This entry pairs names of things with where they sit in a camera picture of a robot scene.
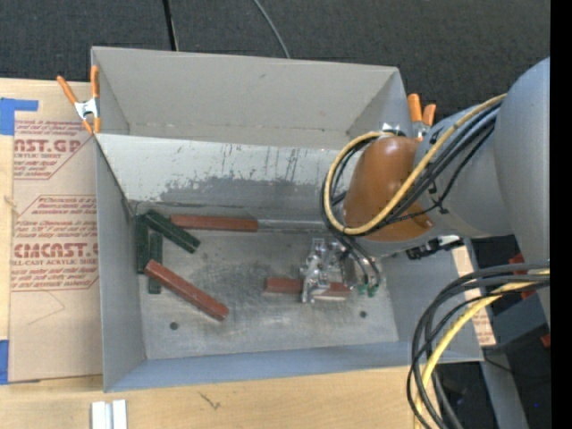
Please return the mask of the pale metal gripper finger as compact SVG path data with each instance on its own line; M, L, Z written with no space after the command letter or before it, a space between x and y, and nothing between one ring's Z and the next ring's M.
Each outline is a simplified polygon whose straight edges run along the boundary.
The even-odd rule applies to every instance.
M318 284L322 273L322 264L318 261L311 261L303 264L300 271L300 278L305 284Z
M343 301L348 298L348 288L345 286L331 286L329 288L310 288L303 290L301 301L303 303L314 303L321 301Z

